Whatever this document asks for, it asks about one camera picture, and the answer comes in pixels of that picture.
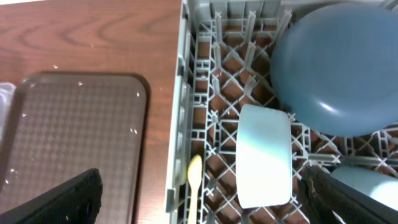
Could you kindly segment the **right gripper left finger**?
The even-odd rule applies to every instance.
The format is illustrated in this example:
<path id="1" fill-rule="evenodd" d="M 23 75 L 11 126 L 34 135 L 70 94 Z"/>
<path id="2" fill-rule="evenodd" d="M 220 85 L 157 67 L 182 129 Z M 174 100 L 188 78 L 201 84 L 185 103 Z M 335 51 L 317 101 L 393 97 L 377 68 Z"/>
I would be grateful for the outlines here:
<path id="1" fill-rule="evenodd" d="M 103 181 L 89 169 L 32 200 L 1 214 L 1 223 L 94 224 L 101 208 Z"/>

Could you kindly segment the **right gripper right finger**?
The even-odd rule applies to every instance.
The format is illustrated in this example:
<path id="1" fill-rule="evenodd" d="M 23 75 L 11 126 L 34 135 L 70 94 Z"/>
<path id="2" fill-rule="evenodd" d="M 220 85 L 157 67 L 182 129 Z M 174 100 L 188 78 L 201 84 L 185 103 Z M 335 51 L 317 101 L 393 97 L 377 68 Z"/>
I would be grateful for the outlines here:
<path id="1" fill-rule="evenodd" d="M 310 223 L 397 223 L 397 211 L 318 168 L 305 168 L 297 198 Z"/>

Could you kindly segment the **light blue cup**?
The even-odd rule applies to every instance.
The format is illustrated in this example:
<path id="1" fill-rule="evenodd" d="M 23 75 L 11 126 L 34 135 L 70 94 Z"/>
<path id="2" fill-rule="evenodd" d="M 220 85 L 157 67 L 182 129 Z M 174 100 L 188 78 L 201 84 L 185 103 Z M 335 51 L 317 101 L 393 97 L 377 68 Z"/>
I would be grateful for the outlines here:
<path id="1" fill-rule="evenodd" d="M 331 176 L 372 199 L 397 210 L 397 178 L 356 166 L 341 166 Z"/>

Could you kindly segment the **small bowl with rice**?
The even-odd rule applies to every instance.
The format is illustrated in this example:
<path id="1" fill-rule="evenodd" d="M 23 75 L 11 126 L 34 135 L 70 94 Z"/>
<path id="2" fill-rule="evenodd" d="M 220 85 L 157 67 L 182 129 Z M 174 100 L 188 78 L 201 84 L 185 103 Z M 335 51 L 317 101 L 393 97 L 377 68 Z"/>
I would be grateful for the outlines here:
<path id="1" fill-rule="evenodd" d="M 292 196 L 292 143 L 287 113 L 245 104 L 236 138 L 236 187 L 243 209 L 283 205 Z"/>

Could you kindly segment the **pale yellow spoon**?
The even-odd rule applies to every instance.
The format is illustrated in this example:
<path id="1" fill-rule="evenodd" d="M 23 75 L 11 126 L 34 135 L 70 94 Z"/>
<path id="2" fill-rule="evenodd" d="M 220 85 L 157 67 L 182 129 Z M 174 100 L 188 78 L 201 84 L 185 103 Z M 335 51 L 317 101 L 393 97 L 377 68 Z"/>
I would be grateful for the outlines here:
<path id="1" fill-rule="evenodd" d="M 188 183 L 191 188 L 190 206 L 188 214 L 188 224 L 197 223 L 197 205 L 198 205 L 198 191 L 201 186 L 202 177 L 202 158 L 200 155 L 195 155 L 188 166 L 187 177 Z"/>

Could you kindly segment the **large blue bowl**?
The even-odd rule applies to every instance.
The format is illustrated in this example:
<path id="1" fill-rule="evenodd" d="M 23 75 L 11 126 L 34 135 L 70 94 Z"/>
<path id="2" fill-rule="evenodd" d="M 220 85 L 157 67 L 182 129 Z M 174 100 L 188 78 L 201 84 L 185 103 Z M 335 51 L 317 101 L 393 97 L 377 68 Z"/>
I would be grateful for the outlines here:
<path id="1" fill-rule="evenodd" d="M 346 2 L 321 7 L 277 42 L 271 82 L 306 126 L 361 136 L 397 121 L 397 13 Z"/>

